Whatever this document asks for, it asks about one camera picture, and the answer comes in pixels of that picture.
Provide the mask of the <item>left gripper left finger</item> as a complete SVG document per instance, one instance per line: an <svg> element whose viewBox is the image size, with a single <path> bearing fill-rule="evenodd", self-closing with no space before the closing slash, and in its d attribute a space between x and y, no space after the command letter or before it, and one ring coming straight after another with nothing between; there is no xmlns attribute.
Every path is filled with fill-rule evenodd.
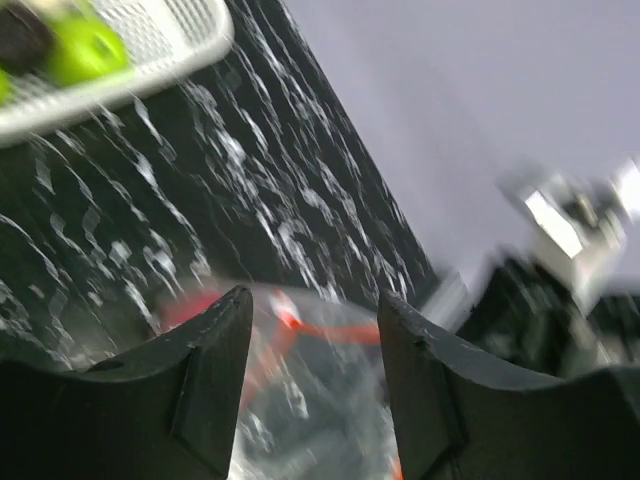
<svg viewBox="0 0 640 480"><path fill-rule="evenodd" d="M1 361L5 479L224 479L253 319L238 286L86 371Z"/></svg>

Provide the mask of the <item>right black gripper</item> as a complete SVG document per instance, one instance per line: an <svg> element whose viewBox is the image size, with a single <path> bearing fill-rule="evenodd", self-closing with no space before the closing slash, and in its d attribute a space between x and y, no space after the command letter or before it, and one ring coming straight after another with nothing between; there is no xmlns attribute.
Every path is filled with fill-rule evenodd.
<svg viewBox="0 0 640 480"><path fill-rule="evenodd" d="M605 292L588 313L539 267L496 266L457 335L525 369L571 378L639 364L639 292Z"/></svg>

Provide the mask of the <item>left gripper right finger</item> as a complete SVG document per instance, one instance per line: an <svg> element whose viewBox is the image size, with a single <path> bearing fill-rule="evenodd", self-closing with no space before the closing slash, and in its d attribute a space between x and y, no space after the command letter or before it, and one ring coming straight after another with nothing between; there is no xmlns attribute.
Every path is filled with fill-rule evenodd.
<svg viewBox="0 0 640 480"><path fill-rule="evenodd" d="M503 361L393 293L378 325L407 479L635 479L639 371L564 380Z"/></svg>

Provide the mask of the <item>clear zip top bag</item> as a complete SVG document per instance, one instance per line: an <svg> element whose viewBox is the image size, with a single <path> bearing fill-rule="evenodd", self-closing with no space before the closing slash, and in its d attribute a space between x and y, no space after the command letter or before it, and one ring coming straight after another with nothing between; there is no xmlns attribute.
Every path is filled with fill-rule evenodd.
<svg viewBox="0 0 640 480"><path fill-rule="evenodd" d="M401 478L375 313L306 289L249 289L230 478Z"/></svg>

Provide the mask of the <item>fake green apple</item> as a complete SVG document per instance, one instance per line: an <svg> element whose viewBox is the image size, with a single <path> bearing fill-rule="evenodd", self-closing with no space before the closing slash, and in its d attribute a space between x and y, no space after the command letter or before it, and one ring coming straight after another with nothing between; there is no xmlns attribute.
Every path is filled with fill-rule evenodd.
<svg viewBox="0 0 640 480"><path fill-rule="evenodd" d="M44 70L60 87L119 74L132 66L120 35L96 14L68 13L49 26L54 47Z"/></svg>
<svg viewBox="0 0 640 480"><path fill-rule="evenodd" d="M5 105L12 95L12 81L11 76L0 69L0 104Z"/></svg>

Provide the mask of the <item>fake dark purple fruit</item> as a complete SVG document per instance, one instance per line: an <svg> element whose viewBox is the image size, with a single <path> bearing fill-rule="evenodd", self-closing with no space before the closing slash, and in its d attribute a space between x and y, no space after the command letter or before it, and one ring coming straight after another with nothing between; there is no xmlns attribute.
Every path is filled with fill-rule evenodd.
<svg viewBox="0 0 640 480"><path fill-rule="evenodd" d="M51 28L28 6L9 1L1 6L1 68L24 75L40 69L54 47Z"/></svg>

